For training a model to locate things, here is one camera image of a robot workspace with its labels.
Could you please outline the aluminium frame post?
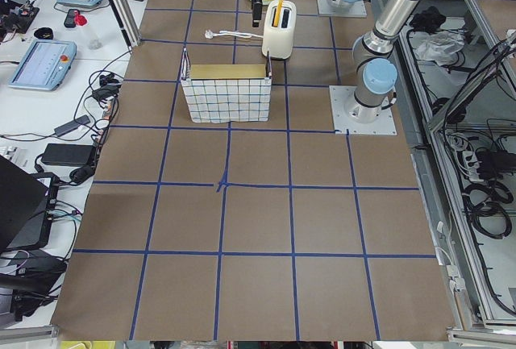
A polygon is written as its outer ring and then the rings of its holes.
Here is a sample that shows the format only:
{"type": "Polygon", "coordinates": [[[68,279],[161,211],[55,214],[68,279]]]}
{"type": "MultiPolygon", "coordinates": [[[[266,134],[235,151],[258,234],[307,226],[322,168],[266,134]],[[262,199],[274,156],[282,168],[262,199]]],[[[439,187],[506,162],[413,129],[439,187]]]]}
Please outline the aluminium frame post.
{"type": "Polygon", "coordinates": [[[141,34],[129,7],[128,0],[108,0],[108,2],[126,45],[129,48],[137,47],[141,41],[141,34]]]}

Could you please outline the small grey power adapter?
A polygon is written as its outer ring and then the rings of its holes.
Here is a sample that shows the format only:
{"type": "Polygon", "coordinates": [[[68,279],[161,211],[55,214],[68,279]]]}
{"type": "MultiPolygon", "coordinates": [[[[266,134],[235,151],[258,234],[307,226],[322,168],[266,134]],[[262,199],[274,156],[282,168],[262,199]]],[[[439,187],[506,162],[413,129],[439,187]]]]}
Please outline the small grey power adapter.
{"type": "Polygon", "coordinates": [[[58,138],[77,130],[80,127],[87,126],[90,123],[89,115],[82,115],[67,123],[64,123],[54,129],[54,135],[58,138]]]}

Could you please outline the blue teach pendant near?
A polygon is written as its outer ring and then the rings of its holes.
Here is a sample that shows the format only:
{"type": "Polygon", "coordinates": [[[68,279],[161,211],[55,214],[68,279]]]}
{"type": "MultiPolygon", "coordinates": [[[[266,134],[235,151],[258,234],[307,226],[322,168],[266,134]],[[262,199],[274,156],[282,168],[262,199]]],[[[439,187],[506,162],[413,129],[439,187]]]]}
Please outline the blue teach pendant near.
{"type": "Polygon", "coordinates": [[[76,54],[74,42],[36,39],[21,59],[8,86],[53,91],[64,80],[76,54]]]}

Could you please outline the large black power brick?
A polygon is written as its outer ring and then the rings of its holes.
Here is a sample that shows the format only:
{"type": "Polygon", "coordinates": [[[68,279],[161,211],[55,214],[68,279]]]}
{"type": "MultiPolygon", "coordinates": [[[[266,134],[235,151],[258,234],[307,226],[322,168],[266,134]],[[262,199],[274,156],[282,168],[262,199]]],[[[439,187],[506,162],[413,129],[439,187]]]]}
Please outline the large black power brick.
{"type": "Polygon", "coordinates": [[[81,167],[92,161],[95,150],[93,145],[49,143],[41,162],[52,166],[81,167]]]}

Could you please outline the spray bottle with red cap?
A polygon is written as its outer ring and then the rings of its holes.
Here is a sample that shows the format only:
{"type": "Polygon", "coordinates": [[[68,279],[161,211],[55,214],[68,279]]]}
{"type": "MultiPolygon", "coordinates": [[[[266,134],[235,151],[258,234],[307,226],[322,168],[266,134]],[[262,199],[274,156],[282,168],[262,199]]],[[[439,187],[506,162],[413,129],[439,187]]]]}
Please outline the spray bottle with red cap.
{"type": "Polygon", "coordinates": [[[74,12],[74,22],[76,24],[76,28],[82,34],[88,49],[96,50],[102,47],[102,42],[97,33],[90,25],[87,18],[78,10],[74,12]]]}

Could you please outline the cream white toaster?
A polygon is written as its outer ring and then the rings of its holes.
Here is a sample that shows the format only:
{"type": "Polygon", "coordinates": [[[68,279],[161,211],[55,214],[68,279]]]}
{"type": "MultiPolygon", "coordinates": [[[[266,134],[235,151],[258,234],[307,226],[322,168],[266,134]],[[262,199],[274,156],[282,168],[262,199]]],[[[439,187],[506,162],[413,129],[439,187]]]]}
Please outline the cream white toaster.
{"type": "Polygon", "coordinates": [[[293,2],[284,0],[280,8],[278,24],[273,25],[279,1],[269,3],[264,21],[262,53],[272,59],[285,60],[293,51],[293,36],[297,8],[293,2]]]}

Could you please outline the black laptop computer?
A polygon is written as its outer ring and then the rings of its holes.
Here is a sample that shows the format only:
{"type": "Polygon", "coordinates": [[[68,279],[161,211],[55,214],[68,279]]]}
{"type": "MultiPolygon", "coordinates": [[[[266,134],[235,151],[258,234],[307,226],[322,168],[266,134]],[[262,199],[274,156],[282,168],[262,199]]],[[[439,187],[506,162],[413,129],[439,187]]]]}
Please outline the black laptop computer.
{"type": "Polygon", "coordinates": [[[52,172],[27,173],[1,158],[1,251],[48,244],[58,193],[52,172]]]}

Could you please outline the black round tape roll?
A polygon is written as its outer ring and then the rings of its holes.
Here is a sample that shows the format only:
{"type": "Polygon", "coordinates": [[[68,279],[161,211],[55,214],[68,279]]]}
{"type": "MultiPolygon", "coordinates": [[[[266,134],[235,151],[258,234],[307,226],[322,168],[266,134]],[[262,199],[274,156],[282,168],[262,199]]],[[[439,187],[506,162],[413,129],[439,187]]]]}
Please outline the black round tape roll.
{"type": "Polygon", "coordinates": [[[54,38],[53,29],[50,27],[40,27],[34,31],[34,37],[37,39],[52,40],[54,38]]]}

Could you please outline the black phone remote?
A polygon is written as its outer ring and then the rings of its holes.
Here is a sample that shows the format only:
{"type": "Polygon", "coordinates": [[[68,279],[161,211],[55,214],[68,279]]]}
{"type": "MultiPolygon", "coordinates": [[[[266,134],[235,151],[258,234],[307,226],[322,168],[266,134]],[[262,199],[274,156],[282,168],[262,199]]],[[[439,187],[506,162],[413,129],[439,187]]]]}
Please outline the black phone remote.
{"type": "Polygon", "coordinates": [[[76,17],[80,14],[78,9],[69,9],[64,19],[64,27],[72,29],[76,27],[76,17]]]}

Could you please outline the yellow toast slice in toaster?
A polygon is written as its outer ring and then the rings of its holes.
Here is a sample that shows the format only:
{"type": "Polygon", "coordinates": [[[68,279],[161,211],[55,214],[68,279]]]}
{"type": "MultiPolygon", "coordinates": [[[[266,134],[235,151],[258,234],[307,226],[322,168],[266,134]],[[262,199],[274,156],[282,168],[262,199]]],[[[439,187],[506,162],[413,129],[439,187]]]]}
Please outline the yellow toast slice in toaster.
{"type": "Polygon", "coordinates": [[[278,25],[279,25],[283,1],[284,0],[278,0],[278,2],[277,2],[277,8],[275,9],[273,24],[272,24],[273,27],[278,27],[278,25]]]}

